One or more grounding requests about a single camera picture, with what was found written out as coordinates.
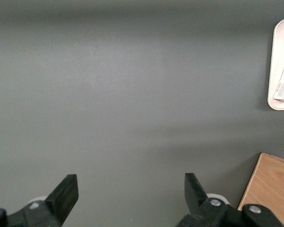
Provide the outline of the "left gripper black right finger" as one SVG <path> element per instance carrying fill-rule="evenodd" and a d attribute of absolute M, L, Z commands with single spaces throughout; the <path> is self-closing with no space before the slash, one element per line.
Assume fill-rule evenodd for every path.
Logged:
<path fill-rule="evenodd" d="M 190 213 L 178 227 L 242 227 L 241 212 L 219 198 L 210 198 L 193 173 L 185 174 L 185 200 Z"/>

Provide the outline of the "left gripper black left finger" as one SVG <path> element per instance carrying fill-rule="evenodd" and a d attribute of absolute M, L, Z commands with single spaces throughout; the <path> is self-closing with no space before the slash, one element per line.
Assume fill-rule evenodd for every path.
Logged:
<path fill-rule="evenodd" d="M 76 174 L 67 175 L 44 199 L 8 215 L 9 227 L 61 227 L 79 197 Z"/>

